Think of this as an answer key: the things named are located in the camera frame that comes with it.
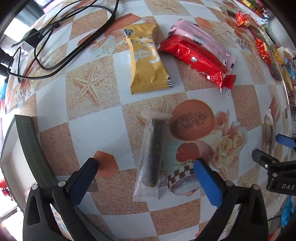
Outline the clear seaweed roll packet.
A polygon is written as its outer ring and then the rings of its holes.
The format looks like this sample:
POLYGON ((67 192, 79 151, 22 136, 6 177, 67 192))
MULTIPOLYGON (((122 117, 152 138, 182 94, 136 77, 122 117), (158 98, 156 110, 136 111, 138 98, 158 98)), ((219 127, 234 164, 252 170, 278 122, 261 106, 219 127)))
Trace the clear seaweed roll packet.
POLYGON ((132 200, 147 202, 159 198, 158 185, 162 166, 165 133, 170 113, 144 112, 146 124, 140 150, 137 179, 132 200))
POLYGON ((263 151, 268 155, 271 155, 274 148, 274 123, 271 109, 268 109, 266 112, 262 130, 263 151))

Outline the red snack packet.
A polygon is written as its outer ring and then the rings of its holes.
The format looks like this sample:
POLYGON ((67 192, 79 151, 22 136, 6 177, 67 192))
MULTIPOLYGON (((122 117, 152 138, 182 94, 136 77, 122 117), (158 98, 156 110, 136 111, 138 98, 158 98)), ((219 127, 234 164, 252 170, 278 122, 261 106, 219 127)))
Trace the red snack packet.
POLYGON ((230 74, 226 66, 201 45, 184 36, 172 35, 160 42, 158 50, 172 54, 215 83, 222 94, 230 95, 236 75, 230 74))

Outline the yellow snack packet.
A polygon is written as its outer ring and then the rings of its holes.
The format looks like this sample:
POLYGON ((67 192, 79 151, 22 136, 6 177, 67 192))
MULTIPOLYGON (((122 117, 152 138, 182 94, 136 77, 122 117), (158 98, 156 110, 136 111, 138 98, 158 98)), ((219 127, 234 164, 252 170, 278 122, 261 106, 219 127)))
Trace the yellow snack packet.
POLYGON ((155 29, 156 25, 152 23, 128 25, 123 28, 130 49, 131 94, 173 87, 173 81, 154 41, 155 29))

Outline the pink snack packet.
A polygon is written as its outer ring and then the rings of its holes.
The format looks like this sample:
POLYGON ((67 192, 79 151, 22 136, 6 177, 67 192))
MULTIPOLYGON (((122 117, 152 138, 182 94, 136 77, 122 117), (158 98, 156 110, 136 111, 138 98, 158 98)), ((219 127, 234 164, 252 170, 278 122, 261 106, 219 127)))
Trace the pink snack packet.
POLYGON ((216 56, 229 72, 232 72, 236 57, 230 54, 222 44, 202 30, 197 24, 183 19, 177 20, 169 31, 169 36, 171 35, 183 36, 201 45, 216 56))

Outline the green grey storage box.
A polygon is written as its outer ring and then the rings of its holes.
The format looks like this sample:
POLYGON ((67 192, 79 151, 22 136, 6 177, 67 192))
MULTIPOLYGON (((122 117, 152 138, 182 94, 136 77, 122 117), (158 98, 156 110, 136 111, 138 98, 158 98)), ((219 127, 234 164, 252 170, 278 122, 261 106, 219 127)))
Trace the green grey storage box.
MULTIPOLYGON (((44 188, 55 186, 60 182, 45 158, 30 116, 13 117, 3 142, 1 170, 24 216, 29 192, 34 184, 44 188)), ((57 211, 54 204, 50 207, 52 211, 57 211)), ((77 206, 74 209, 95 240, 111 239, 90 222, 77 206)))

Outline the dark red tray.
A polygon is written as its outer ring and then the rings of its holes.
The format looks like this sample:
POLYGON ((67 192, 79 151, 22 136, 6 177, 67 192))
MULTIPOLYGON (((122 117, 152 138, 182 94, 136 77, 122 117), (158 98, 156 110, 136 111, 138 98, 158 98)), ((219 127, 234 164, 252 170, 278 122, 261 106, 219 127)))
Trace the dark red tray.
POLYGON ((256 49, 259 53, 259 56, 265 61, 270 71, 271 76, 276 81, 282 81, 282 75, 280 67, 274 57, 272 49, 267 44, 264 36, 260 32, 259 29, 255 28, 254 26, 250 25, 249 30, 256 42, 256 49))

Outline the red foil candy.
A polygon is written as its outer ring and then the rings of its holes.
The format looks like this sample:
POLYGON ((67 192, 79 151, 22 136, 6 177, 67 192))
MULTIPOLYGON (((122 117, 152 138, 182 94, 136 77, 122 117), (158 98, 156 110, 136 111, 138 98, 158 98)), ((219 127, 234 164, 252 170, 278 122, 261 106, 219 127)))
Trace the red foil candy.
POLYGON ((235 18, 238 27, 248 28, 250 26, 250 21, 247 14, 244 14, 241 11, 237 11, 235 18))

